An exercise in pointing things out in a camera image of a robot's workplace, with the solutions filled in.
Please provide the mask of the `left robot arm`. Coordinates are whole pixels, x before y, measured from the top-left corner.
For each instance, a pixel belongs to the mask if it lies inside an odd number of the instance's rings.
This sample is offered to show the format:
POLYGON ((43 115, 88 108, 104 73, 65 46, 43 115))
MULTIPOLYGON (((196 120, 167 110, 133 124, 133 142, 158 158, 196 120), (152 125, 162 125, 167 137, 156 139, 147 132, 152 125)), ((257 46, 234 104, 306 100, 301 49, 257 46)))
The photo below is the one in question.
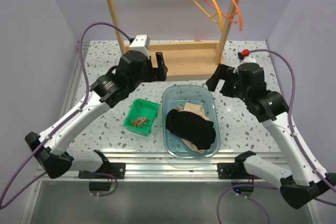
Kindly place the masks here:
POLYGON ((89 87, 82 100, 57 123, 40 132, 30 132, 25 141, 35 159, 49 178, 61 177, 68 171, 92 173, 97 178, 111 175, 111 164, 99 150, 70 155, 69 144, 95 119, 120 101, 125 100, 143 82, 165 81, 168 68, 162 52, 156 52, 157 67, 150 57, 140 51, 129 50, 116 66, 89 87))

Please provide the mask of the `black underwear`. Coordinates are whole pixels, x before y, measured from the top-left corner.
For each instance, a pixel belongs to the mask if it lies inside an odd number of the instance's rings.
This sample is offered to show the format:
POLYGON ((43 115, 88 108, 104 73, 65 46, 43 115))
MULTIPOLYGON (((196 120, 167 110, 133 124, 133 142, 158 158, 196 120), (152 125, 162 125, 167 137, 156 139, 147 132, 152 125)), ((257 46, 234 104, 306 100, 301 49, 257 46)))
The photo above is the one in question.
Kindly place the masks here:
POLYGON ((198 149, 210 149, 215 143, 214 123, 192 112, 172 109, 166 116, 165 127, 172 134, 194 143, 198 149))

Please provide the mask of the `beige underwear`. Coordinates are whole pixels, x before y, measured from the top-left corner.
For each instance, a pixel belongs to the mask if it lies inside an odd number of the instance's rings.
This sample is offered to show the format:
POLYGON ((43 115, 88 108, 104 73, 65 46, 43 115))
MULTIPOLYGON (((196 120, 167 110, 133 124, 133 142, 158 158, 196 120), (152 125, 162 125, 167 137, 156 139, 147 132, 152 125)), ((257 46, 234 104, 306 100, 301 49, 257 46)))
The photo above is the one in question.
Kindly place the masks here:
MULTIPOLYGON (((193 104, 193 103, 186 103, 184 108, 182 108, 181 106, 176 106, 175 110, 181 112, 181 111, 187 111, 187 112, 192 112, 196 115, 199 115, 200 117, 202 117, 203 119, 210 121, 210 118, 208 118, 205 114, 205 110, 204 107, 201 104, 193 104)), ((182 141, 184 142, 184 144, 192 151, 198 152, 198 153, 204 153, 205 149, 198 149, 197 146, 192 143, 189 140, 186 139, 182 139, 182 141)))

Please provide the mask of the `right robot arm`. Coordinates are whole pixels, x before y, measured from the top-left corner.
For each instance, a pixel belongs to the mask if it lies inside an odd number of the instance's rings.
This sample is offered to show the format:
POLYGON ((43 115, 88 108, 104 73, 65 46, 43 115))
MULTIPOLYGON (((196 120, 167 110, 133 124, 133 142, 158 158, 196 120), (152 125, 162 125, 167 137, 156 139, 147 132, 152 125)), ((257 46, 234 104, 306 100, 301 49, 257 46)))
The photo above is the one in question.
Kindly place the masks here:
POLYGON ((236 176, 254 175, 265 180, 280 190, 283 199, 294 209, 335 187, 335 173, 327 172, 310 151, 294 126, 283 96, 267 90, 264 70, 259 64, 244 63, 238 68, 218 65, 206 81, 208 90, 214 91, 219 80, 224 81, 220 93, 245 103, 247 110, 274 138, 289 166, 281 168, 246 151, 236 156, 231 165, 236 176))

